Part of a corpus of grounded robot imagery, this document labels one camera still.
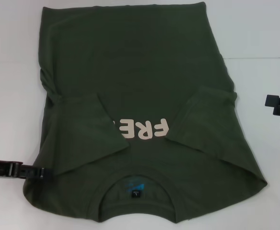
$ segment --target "olive green t-shirt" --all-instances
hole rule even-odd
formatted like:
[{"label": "olive green t-shirt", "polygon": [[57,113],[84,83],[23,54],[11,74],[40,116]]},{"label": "olive green t-shirt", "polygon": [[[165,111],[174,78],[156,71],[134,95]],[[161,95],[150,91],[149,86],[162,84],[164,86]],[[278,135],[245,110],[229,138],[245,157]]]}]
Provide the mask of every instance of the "olive green t-shirt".
[{"label": "olive green t-shirt", "polygon": [[205,3],[44,8],[39,64],[47,98],[35,165],[54,177],[25,182],[35,207],[177,223],[267,185]]}]

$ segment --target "white background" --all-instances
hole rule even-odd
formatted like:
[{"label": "white background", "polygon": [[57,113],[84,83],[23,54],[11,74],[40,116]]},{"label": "white background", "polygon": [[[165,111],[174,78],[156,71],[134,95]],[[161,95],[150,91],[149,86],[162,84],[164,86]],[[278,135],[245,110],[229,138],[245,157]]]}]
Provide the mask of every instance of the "white background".
[{"label": "white background", "polygon": [[[32,164],[38,154],[46,93],[39,80],[38,33],[43,6],[70,8],[189,4],[195,0],[0,0],[0,160]],[[206,0],[220,52],[235,83],[237,115],[269,185],[223,210],[173,224],[131,214],[104,223],[31,206],[23,180],[0,178],[0,230],[280,230],[280,117],[265,107],[280,95],[280,0]]]}]

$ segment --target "t-shirt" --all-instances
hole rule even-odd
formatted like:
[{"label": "t-shirt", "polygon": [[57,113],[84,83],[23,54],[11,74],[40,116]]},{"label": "t-shirt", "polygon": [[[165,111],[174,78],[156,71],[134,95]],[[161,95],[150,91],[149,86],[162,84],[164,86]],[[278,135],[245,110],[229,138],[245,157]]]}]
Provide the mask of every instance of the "t-shirt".
[{"label": "t-shirt", "polygon": [[236,93],[205,3],[43,8],[47,91],[35,207],[102,222],[172,222],[245,200],[267,182],[235,114]]}]

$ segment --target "white table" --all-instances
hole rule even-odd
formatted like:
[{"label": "white table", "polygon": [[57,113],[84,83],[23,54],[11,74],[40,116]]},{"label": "white table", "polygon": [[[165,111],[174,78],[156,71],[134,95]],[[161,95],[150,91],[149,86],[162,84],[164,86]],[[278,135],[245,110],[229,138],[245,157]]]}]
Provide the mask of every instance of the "white table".
[{"label": "white table", "polygon": [[[37,62],[43,6],[195,2],[0,0],[0,160],[32,164],[38,153],[46,96]],[[280,95],[280,0],[207,0],[206,4],[239,96],[239,121],[268,187],[244,202],[179,224],[145,214],[119,216],[98,224],[34,208],[23,196],[23,180],[0,178],[0,230],[280,230],[280,117],[264,106],[267,94]]]}]

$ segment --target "white surface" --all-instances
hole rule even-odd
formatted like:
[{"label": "white surface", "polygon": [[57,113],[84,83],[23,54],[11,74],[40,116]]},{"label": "white surface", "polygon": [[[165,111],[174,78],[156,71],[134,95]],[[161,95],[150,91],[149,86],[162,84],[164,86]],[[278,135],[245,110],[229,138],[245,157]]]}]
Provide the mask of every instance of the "white surface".
[{"label": "white surface", "polygon": [[[46,95],[37,63],[43,6],[195,2],[0,0],[0,160],[31,164],[38,153]],[[212,30],[239,95],[238,118],[268,187],[244,202],[179,224],[144,214],[98,224],[36,209],[23,196],[23,180],[0,178],[0,230],[280,230],[280,117],[264,106],[267,94],[280,95],[280,0],[207,0],[206,4]]]}]

